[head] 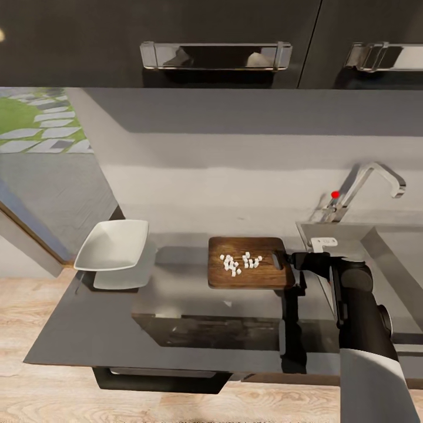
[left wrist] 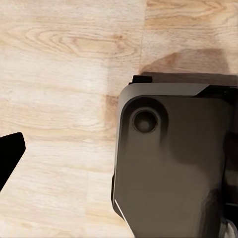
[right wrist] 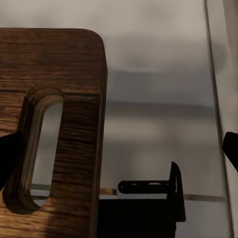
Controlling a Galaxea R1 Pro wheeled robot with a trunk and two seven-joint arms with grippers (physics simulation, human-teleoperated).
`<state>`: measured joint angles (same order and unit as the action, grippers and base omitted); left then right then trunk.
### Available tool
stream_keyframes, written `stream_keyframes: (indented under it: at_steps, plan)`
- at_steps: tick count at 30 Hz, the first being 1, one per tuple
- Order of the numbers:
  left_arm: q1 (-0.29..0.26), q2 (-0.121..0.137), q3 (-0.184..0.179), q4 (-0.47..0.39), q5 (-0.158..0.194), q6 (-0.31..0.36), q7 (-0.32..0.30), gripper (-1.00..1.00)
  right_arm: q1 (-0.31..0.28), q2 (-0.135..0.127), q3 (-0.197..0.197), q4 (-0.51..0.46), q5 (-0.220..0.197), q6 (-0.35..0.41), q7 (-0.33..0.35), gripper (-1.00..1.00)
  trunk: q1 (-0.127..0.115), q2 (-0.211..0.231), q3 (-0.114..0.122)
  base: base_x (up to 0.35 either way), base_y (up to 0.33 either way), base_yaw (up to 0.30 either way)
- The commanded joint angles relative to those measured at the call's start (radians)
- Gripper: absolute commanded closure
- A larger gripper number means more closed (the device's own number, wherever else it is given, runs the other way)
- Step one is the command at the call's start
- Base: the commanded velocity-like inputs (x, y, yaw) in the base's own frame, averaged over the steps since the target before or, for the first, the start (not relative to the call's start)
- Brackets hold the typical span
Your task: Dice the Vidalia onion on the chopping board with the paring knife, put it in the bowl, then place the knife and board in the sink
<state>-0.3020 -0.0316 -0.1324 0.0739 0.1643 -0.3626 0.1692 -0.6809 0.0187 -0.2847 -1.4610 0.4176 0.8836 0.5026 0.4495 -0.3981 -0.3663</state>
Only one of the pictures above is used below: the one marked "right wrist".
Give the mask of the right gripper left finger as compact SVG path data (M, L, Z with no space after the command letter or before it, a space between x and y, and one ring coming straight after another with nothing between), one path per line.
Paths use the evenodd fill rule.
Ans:
M0 191L26 151L21 132L0 137Z

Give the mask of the cutting board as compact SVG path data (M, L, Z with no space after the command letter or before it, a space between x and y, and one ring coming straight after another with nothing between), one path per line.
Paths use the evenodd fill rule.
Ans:
M50 195L37 210L19 201L24 151L0 191L0 238L93 238L105 71L91 30L0 27L0 137L27 147L36 103L64 96Z

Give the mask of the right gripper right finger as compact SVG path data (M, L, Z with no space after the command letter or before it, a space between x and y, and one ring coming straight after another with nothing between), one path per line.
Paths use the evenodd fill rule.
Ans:
M238 134L226 132L222 150L238 172Z

